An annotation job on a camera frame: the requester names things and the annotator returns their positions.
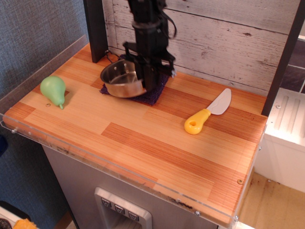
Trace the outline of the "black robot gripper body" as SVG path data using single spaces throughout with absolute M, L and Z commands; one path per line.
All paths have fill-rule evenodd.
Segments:
M 155 71 L 175 77 L 175 57 L 167 51 L 169 45 L 168 21 L 132 22 L 136 42 L 125 42 L 126 59 L 140 67 L 152 66 Z

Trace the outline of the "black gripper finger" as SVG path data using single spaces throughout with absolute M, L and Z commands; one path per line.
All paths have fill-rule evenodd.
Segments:
M 159 70 L 151 64 L 145 65 L 145 89 L 147 92 L 154 90 L 159 81 Z
M 141 80 L 142 86 L 145 87 L 145 76 L 144 76 L 145 63 L 135 61 L 134 65 L 135 65 L 137 79 Z

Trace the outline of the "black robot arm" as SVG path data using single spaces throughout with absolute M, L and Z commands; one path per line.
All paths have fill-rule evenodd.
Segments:
M 130 0 L 136 42 L 125 42 L 126 59 L 135 64 L 137 78 L 147 92 L 155 89 L 161 74 L 174 76 L 175 57 L 167 51 L 177 28 L 163 11 L 164 0 Z

